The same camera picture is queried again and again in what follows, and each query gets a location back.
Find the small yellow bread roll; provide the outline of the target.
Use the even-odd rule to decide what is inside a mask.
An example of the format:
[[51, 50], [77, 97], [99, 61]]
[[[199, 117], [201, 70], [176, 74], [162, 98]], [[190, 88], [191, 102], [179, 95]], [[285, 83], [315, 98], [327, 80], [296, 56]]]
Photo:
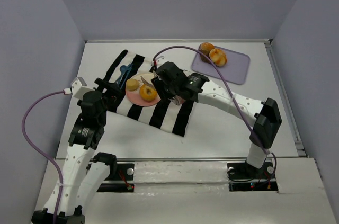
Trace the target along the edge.
[[134, 78], [130, 78], [126, 81], [126, 89], [128, 91], [135, 91], [138, 89], [140, 83], [138, 80], [134, 79]]

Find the glazed ring donut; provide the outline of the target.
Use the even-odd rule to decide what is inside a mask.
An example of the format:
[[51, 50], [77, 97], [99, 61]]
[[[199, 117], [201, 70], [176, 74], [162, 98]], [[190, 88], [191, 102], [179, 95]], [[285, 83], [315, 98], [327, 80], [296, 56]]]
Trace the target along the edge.
[[151, 102], [156, 99], [157, 92], [156, 90], [153, 90], [147, 85], [143, 84], [139, 89], [139, 95], [144, 101]]

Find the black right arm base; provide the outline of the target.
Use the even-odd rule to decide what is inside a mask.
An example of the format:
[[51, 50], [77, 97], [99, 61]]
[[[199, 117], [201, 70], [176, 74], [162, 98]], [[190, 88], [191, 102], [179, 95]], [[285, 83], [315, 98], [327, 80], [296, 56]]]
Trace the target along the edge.
[[278, 191], [274, 164], [265, 162], [262, 168], [256, 169], [246, 162], [228, 164], [227, 178], [230, 192]]

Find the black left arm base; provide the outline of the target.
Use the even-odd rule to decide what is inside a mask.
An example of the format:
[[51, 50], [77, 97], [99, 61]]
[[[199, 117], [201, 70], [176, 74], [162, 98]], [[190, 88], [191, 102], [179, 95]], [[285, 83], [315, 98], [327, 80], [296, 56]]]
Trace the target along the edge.
[[97, 189], [99, 193], [133, 193], [135, 165], [133, 163], [118, 163], [117, 171], [102, 182]]

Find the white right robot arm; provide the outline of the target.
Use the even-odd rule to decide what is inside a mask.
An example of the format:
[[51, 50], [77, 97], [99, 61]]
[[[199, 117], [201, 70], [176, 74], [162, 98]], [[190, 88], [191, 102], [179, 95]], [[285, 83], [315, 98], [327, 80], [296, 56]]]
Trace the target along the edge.
[[254, 100], [233, 93], [210, 80], [207, 76], [187, 75], [173, 62], [155, 67], [151, 80], [162, 100], [193, 101], [216, 107], [243, 120], [250, 130], [251, 146], [246, 163], [260, 169], [278, 133], [282, 118], [274, 99]]

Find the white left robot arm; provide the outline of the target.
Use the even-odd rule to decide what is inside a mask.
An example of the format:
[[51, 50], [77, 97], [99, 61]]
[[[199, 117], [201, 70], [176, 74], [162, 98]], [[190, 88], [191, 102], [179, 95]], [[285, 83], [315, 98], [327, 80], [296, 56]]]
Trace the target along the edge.
[[76, 77], [61, 91], [78, 100], [81, 112], [70, 133], [65, 162], [56, 168], [55, 188], [43, 209], [33, 213], [32, 223], [85, 223], [85, 207], [101, 183], [116, 173], [116, 156], [95, 151], [104, 134], [107, 104], [121, 96], [121, 89], [100, 78], [95, 83], [98, 87], [90, 88]]

